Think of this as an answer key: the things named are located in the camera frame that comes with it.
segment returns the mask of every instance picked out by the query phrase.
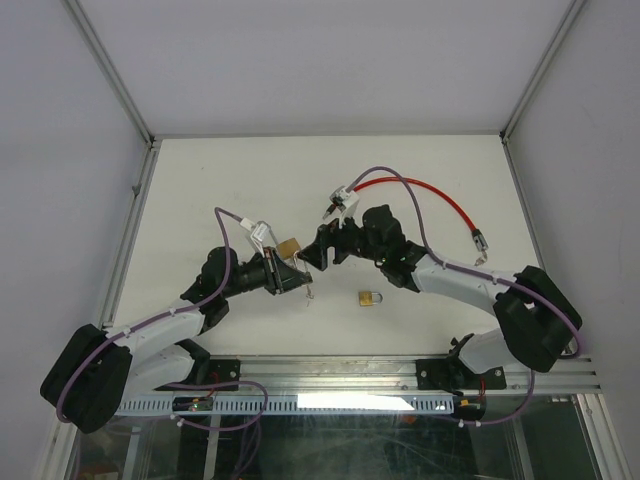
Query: table surface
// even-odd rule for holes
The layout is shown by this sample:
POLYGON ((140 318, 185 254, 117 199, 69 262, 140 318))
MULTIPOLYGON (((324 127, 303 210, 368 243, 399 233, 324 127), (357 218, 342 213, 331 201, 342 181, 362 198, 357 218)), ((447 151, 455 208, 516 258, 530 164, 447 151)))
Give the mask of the table surface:
MULTIPOLYGON (((164 140, 153 174, 115 325, 168 306, 194 281, 208 252, 223 245, 213 215, 220 206, 269 223, 280 241, 310 243, 328 196, 362 171, 386 165, 453 197, 489 242, 488 268, 521 270, 536 257, 498 136, 278 137, 164 140)), ((372 174, 369 178, 381 176, 372 174)), ((432 246, 473 263, 478 252, 455 211, 415 189, 432 246)), ((388 203, 409 239, 419 243, 415 211, 397 183, 361 192, 355 218, 388 203)), ((244 231, 224 219, 241 260, 253 255, 244 231)), ((372 262, 348 258, 325 272, 310 267, 315 298, 304 288, 231 298, 222 322, 196 339, 211 354, 440 354, 453 337, 497 326, 476 308, 393 287, 372 262), (358 291, 381 292, 375 307, 358 291)))

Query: metal frame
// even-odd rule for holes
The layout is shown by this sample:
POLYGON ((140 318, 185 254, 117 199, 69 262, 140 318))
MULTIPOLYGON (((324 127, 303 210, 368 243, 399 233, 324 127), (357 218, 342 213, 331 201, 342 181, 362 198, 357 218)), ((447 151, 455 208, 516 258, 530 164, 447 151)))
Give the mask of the metal frame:
MULTIPOLYGON (((61 0, 70 18, 78 28, 87 48, 111 86, 115 96, 129 116, 139 136, 147 145, 142 162, 139 180, 132 186, 133 196, 122 234, 122 241, 111 268, 110 281, 105 285, 95 315, 95 324, 108 326, 118 305, 129 259, 140 225, 142 211, 151 184, 155 163, 157 161, 159 142, 154 142, 154 135, 139 112, 129 94, 122 78, 113 64, 108 52, 100 41, 89 17, 81 6, 80 0, 61 0)), ((514 185, 525 215, 529 233, 535 248, 538 262, 544 267, 544 260, 537 242, 535 225, 531 220, 529 204, 522 189, 517 169, 509 151, 509 139, 516 129, 527 106, 540 88, 541 82, 549 70, 557 53, 584 10, 587 0, 573 0, 566 10, 552 40, 536 66, 527 87, 518 100, 509 121, 501 133, 505 155, 511 169, 514 185)), ((425 356, 371 356, 371 357, 241 357, 243 379, 256 380, 267 386, 274 394, 291 393, 300 390, 360 390, 390 394, 416 394, 425 392, 417 390, 415 379, 416 358, 425 356)), ((512 366, 505 370, 508 389, 503 392, 487 392, 488 395, 524 394, 527 388, 528 372, 524 367, 512 366)), ((631 478, 629 468, 622 454, 609 413, 601 395, 591 359, 583 357, 574 361, 558 362, 556 368, 546 375, 538 375, 536 395, 575 395, 580 411, 585 437, 591 442, 594 462, 604 480, 631 478)), ((37 477, 57 480, 64 478, 68 459, 73 451, 76 428, 70 424, 61 424, 52 414, 48 428, 47 441, 36 469, 37 477)), ((522 460, 521 442, 519 447, 522 460)), ((524 478, 528 469, 523 469, 524 478)))

